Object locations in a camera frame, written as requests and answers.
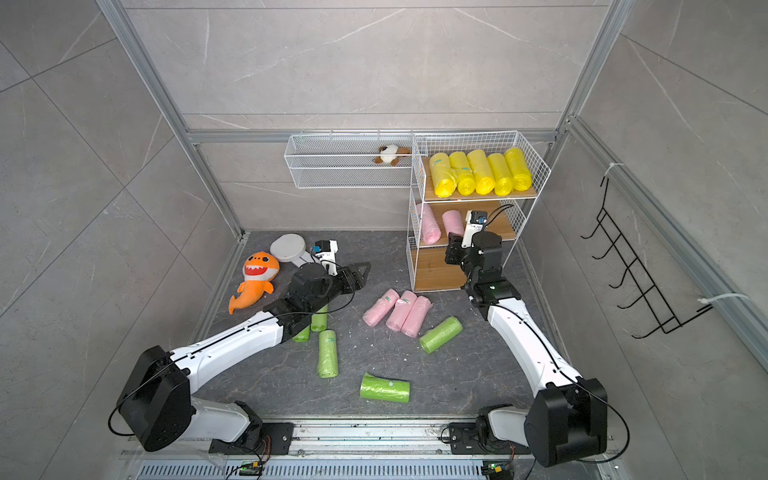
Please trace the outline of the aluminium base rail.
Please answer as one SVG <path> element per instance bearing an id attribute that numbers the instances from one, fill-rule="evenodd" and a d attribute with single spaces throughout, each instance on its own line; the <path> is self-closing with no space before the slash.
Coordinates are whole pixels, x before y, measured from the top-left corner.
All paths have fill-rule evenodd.
<path id="1" fill-rule="evenodd" d="M 620 461 L 543 467 L 525 447 L 480 446 L 471 418 L 272 418 L 254 451 L 184 440 L 155 452 L 125 441 L 108 479 L 625 479 Z"/>

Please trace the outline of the white folding stand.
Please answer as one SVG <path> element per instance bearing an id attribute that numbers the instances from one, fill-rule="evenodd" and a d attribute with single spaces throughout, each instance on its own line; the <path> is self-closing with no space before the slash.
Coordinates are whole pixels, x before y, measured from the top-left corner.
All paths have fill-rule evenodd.
<path id="1" fill-rule="evenodd" d="M 295 233 L 284 234 L 273 241 L 269 253 L 280 263 L 291 263 L 296 267 L 317 262 L 305 239 Z"/>

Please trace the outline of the green roll bottom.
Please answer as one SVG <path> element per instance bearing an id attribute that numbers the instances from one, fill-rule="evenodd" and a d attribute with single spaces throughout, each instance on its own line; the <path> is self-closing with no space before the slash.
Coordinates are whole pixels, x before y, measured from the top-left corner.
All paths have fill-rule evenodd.
<path id="1" fill-rule="evenodd" d="M 360 385 L 360 397 L 396 403 L 410 401 L 410 383 L 407 381 L 379 378 L 365 373 Z"/>

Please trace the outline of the black wall hook rack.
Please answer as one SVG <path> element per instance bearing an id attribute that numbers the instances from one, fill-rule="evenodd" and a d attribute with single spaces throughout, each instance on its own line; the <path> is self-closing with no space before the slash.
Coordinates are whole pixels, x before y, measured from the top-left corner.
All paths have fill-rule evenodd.
<path id="1" fill-rule="evenodd" d="M 592 240 L 597 235 L 600 235 L 608 241 L 607 247 L 603 250 L 602 254 L 592 255 L 591 258 L 599 261 L 609 256 L 615 256 L 621 262 L 622 270 L 619 281 L 617 283 L 609 283 L 608 287 L 612 290 L 620 290 L 629 283 L 633 288 L 634 296 L 630 301 L 618 304 L 617 309 L 629 311 L 635 305 L 643 304 L 649 311 L 653 320 L 651 329 L 646 333 L 632 334 L 631 337 L 634 340 L 644 340 L 657 332 L 667 335 L 713 311 L 714 307 L 712 305 L 704 304 L 697 308 L 693 315 L 688 318 L 682 318 L 675 312 L 646 263 L 641 259 L 641 256 L 629 242 L 628 237 L 608 211 L 609 185 L 610 179 L 603 177 L 599 184 L 599 187 L 602 189 L 602 196 L 600 208 L 594 218 L 594 228 L 587 235 L 581 235 L 580 238 Z"/>

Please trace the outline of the yellow roll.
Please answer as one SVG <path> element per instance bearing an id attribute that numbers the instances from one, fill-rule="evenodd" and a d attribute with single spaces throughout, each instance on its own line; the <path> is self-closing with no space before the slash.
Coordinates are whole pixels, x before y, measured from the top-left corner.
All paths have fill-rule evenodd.
<path id="1" fill-rule="evenodd" d="M 437 198 L 448 198 L 456 189 L 456 176 L 450 164 L 449 156 L 444 152 L 434 154 L 429 159 L 429 170 L 434 194 Z"/>
<path id="2" fill-rule="evenodd" d="M 533 176 L 523 150 L 517 147 L 510 148 L 504 153 L 504 158 L 511 173 L 513 189 L 515 191 L 530 189 L 533 185 Z"/>
<path id="3" fill-rule="evenodd" d="M 474 175 L 476 193 L 488 195 L 495 188 L 495 177 L 485 152 L 480 149 L 472 150 L 467 154 L 467 158 Z"/>
<path id="4" fill-rule="evenodd" d="M 456 176 L 456 188 L 459 194 L 472 195 L 475 192 L 476 182 L 467 155 L 456 151 L 449 155 L 449 161 Z"/>

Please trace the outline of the yellow roll horizontal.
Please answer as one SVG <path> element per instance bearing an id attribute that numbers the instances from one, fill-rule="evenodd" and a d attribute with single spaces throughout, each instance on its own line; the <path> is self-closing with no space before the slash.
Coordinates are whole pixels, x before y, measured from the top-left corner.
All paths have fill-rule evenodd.
<path id="1" fill-rule="evenodd" d="M 508 196 L 513 191 L 514 182 L 504 155 L 492 153 L 487 160 L 495 181 L 494 193 L 500 197 Z"/>

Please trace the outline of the green roll right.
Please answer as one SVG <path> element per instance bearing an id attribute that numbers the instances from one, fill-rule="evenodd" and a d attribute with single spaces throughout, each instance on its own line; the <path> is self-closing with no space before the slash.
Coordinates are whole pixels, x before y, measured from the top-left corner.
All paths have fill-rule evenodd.
<path id="1" fill-rule="evenodd" d="M 455 338 L 462 330 L 461 322 L 456 317 L 451 316 L 422 335 L 419 338 L 419 343 L 427 354 L 431 354 Z"/>

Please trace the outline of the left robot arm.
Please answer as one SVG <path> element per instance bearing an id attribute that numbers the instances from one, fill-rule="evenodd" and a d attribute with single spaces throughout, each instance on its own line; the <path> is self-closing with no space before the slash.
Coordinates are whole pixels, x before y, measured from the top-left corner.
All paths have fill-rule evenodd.
<path id="1" fill-rule="evenodd" d="M 147 452 L 191 439 L 210 440 L 212 453 L 256 452 L 268 441 L 253 409 L 242 401 L 199 399 L 195 392 L 239 362 L 295 337 L 322 307 L 361 290 L 370 268 L 368 262 L 353 263 L 330 274 L 322 263 L 305 264 L 279 299 L 242 323 L 173 351 L 160 346 L 145 350 L 116 401 L 115 413 Z"/>

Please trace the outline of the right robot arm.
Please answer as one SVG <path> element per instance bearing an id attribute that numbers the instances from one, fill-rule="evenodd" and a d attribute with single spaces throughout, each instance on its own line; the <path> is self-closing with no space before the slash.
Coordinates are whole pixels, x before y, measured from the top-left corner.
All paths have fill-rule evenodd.
<path id="1" fill-rule="evenodd" d="M 451 233 L 445 262 L 466 276 L 470 303 L 502 337 L 525 374 L 529 409 L 498 406 L 480 414 L 488 437 L 529 448 L 544 467 L 602 454 L 608 441 L 607 392 L 560 355 L 532 320 L 518 290 L 504 276 L 502 239 L 481 230 L 470 244 Z"/>

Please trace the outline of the green roll lower left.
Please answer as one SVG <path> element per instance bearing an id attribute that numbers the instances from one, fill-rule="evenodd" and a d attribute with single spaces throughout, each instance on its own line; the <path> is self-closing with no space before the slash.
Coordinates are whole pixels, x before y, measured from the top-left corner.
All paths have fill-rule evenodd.
<path id="1" fill-rule="evenodd" d="M 336 333 L 332 330 L 319 333 L 317 374 L 324 379 L 339 374 Z"/>

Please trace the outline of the pink roll top angled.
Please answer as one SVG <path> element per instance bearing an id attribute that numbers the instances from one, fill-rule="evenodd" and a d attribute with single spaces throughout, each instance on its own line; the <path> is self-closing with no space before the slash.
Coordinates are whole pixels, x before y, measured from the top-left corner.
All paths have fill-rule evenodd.
<path id="1" fill-rule="evenodd" d="M 458 210 L 448 210 L 442 214 L 443 226 L 447 236 L 464 236 L 464 217 Z"/>

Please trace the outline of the orange shark plush toy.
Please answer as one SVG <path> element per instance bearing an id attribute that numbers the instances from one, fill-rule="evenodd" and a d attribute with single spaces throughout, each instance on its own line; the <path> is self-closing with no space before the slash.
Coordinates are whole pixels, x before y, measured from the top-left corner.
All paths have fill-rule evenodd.
<path id="1" fill-rule="evenodd" d="M 279 271 L 279 262 L 271 254 L 262 251 L 249 256 L 242 268 L 244 279 L 238 286 L 238 296 L 233 295 L 229 300 L 228 313 L 233 315 L 236 310 L 244 310 L 257 303 L 265 293 L 272 294 L 272 280 Z"/>

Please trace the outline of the green roll far left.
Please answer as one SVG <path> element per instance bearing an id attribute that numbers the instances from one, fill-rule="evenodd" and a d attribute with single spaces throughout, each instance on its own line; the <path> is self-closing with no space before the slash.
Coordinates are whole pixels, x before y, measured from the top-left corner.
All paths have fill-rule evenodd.
<path id="1" fill-rule="evenodd" d="M 310 334 L 311 334 L 311 327 L 307 326 L 306 328 L 302 329 L 293 337 L 293 341 L 297 343 L 308 342 L 310 339 Z"/>

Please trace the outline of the brown white plush puppy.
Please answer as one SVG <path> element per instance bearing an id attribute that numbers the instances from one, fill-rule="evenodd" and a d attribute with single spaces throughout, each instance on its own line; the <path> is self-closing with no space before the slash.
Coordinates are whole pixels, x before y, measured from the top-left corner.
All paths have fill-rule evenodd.
<path id="1" fill-rule="evenodd" d="M 401 160 L 405 160 L 412 155 L 411 150 L 406 147 L 399 147 L 394 144 L 382 146 L 379 149 L 379 155 L 373 160 L 377 165 L 386 164 L 397 166 Z"/>

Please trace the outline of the green roll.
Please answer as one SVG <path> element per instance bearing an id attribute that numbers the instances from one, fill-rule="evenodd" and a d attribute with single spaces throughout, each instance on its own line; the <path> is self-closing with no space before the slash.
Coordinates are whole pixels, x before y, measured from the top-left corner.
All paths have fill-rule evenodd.
<path id="1" fill-rule="evenodd" d="M 308 342 L 310 339 L 310 334 L 311 334 L 311 327 L 307 326 L 306 328 L 302 329 L 293 337 L 293 341 L 297 343 Z"/>
<path id="2" fill-rule="evenodd" d="M 410 401 L 410 383 L 407 381 L 379 378 L 365 373 L 360 385 L 360 397 L 396 403 Z"/>
<path id="3" fill-rule="evenodd" d="M 339 374 L 336 333 L 332 330 L 319 333 L 317 374 L 324 379 Z"/>
<path id="4" fill-rule="evenodd" d="M 427 354 L 431 354 L 455 338 L 462 330 L 461 322 L 456 317 L 451 316 L 422 335 L 419 338 L 419 343 Z"/>
<path id="5" fill-rule="evenodd" d="M 312 332 L 320 333 L 327 329 L 328 310 L 329 310 L 328 305 L 325 305 L 312 315 L 311 325 L 310 325 Z"/>

